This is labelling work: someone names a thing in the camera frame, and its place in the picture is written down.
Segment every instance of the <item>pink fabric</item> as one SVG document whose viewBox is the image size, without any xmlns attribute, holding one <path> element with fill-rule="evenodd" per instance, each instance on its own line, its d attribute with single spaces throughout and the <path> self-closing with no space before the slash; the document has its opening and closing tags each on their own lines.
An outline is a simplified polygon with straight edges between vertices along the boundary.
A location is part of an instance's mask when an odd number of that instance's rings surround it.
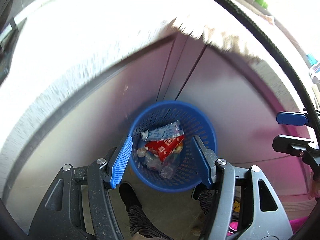
<svg viewBox="0 0 320 240">
<path fill-rule="evenodd" d="M 290 220 L 290 225 L 292 227 L 292 231 L 293 233 L 297 232 L 298 229 L 304 224 L 304 222 L 306 222 L 308 217 L 303 217 L 303 218 L 298 218 L 298 219 L 294 219 L 294 220 Z M 233 229 L 233 230 L 237 230 L 238 228 L 238 222 L 232 222 L 230 224 L 230 227 Z"/>
</svg>

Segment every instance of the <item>trash basket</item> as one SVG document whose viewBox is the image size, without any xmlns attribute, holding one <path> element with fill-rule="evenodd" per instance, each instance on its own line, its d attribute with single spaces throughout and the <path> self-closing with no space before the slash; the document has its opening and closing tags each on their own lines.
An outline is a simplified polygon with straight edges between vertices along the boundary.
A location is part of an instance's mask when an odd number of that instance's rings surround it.
<svg viewBox="0 0 320 240">
<path fill-rule="evenodd" d="M 180 120 L 184 131 L 184 147 L 181 163 L 172 179 L 162 178 L 158 172 L 150 171 L 143 166 L 137 156 L 141 132 L 157 128 Z M 162 101 L 145 109 L 133 122 L 129 134 L 133 146 L 129 162 L 137 176 L 148 186 L 163 192 L 181 192 L 189 190 L 201 182 L 196 163 L 190 152 L 190 140 L 199 135 L 204 145 L 217 151 L 216 136 L 209 119 L 195 106 L 181 101 Z"/>
</svg>

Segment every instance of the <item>red wrapper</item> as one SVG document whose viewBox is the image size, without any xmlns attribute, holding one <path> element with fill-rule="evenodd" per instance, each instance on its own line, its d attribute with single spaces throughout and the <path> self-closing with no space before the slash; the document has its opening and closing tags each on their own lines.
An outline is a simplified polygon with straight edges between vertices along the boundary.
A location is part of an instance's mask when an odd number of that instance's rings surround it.
<svg viewBox="0 0 320 240">
<path fill-rule="evenodd" d="M 163 162 L 164 159 L 171 154 L 175 148 L 182 142 L 184 135 L 178 136 L 173 139 L 167 139 L 164 141 L 150 141 L 144 147 L 159 156 L 159 159 Z"/>
</svg>

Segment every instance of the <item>black shoe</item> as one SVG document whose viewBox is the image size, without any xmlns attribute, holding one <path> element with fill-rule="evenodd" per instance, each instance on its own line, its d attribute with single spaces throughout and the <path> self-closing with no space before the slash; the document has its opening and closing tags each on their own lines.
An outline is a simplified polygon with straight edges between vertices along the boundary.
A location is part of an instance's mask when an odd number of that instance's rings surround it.
<svg viewBox="0 0 320 240">
<path fill-rule="evenodd" d="M 236 222 L 239 220 L 239 213 L 236 211 L 232 211 L 231 222 Z"/>
<path fill-rule="evenodd" d="M 129 208 L 137 205 L 142 208 L 137 195 L 135 194 L 133 188 L 128 183 L 122 183 L 119 187 L 120 197 L 125 204 L 125 209 L 129 211 Z"/>
<path fill-rule="evenodd" d="M 200 183 L 199 185 L 195 186 L 195 188 L 192 191 L 192 199 L 193 200 L 198 200 L 199 199 L 199 194 L 200 192 L 206 190 L 207 187 L 205 186 L 205 184 Z"/>
</svg>

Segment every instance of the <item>silver screw head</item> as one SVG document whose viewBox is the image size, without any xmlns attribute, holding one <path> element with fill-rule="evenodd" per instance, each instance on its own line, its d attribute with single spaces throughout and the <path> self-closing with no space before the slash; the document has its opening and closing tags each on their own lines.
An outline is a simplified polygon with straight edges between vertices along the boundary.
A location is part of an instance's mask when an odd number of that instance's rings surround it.
<svg viewBox="0 0 320 240">
<path fill-rule="evenodd" d="M 257 165 L 252 165 L 252 166 L 251 166 L 251 169 L 252 169 L 254 172 L 259 172 L 259 171 L 260 171 L 260 168 L 259 168 L 259 166 L 257 166 Z"/>
<path fill-rule="evenodd" d="M 70 164 L 63 165 L 62 169 L 64 171 L 69 171 L 71 169 L 71 165 Z"/>
<path fill-rule="evenodd" d="M 106 163 L 106 160 L 104 158 L 100 158 L 97 160 L 97 164 L 99 164 L 99 165 L 103 165 L 105 163 Z"/>
<path fill-rule="evenodd" d="M 220 165 L 226 165 L 227 161 L 225 159 L 218 159 L 217 163 L 220 164 Z"/>
</svg>

